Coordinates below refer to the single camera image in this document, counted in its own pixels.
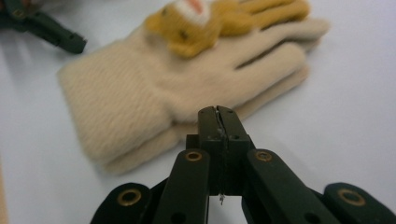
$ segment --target cream glove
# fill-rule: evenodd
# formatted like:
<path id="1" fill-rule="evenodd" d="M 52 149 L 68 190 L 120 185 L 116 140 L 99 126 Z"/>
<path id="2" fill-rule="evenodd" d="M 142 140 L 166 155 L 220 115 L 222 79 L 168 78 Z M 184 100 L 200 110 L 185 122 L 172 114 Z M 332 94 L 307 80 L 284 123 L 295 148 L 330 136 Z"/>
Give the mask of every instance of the cream glove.
<path id="1" fill-rule="evenodd" d="M 223 105 L 244 118 L 301 83 L 304 51 L 293 43 L 309 49 L 327 30 L 321 20 L 290 22 L 222 38 L 184 60 L 140 27 L 59 76 L 84 152 L 122 173 L 174 146 L 201 108 Z"/>

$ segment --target plush toy ear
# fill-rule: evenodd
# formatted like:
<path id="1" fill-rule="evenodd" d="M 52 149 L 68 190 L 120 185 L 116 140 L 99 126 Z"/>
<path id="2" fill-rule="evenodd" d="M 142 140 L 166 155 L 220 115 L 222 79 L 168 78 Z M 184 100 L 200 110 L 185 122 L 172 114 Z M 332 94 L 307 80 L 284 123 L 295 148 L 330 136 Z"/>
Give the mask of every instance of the plush toy ear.
<path id="1" fill-rule="evenodd" d="M 210 4 L 204 0 L 178 0 L 177 11 L 187 20 L 198 25 L 206 25 L 210 19 Z"/>
<path id="2" fill-rule="evenodd" d="M 145 27 L 153 33 L 160 33 L 162 30 L 161 27 L 161 12 L 157 12 L 155 14 L 150 15 L 145 20 Z"/>

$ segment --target stuffed animal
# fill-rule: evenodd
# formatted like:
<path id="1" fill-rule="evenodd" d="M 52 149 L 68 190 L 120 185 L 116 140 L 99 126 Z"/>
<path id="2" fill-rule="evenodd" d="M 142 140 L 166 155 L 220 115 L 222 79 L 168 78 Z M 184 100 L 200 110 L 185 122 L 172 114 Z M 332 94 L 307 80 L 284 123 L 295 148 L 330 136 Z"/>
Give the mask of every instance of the stuffed animal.
<path id="1" fill-rule="evenodd" d="M 301 0 L 176 0 L 145 20 L 145 27 L 167 41 L 175 54 L 191 58 L 216 45 L 220 36 L 243 35 L 253 28 L 302 20 L 308 5 Z"/>

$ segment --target white background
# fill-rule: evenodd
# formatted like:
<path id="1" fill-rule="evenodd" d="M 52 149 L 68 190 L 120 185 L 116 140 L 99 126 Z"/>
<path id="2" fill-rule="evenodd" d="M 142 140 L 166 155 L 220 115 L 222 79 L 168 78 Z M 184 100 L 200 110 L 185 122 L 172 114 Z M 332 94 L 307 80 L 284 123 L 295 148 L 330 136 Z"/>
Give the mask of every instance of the white background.
<path id="1" fill-rule="evenodd" d="M 57 0 L 42 10 L 83 34 L 90 53 L 127 36 L 166 1 Z M 311 1 L 332 29 L 308 56 L 310 78 L 244 121 L 317 191 L 357 185 L 396 212 L 396 1 Z M 0 30 L 0 149 L 10 224 L 89 223 L 116 186 L 153 187 L 180 144 L 128 175 L 101 173 L 81 153 L 56 73 L 80 56 Z M 209 223 L 246 223 L 240 198 L 211 198 Z"/>

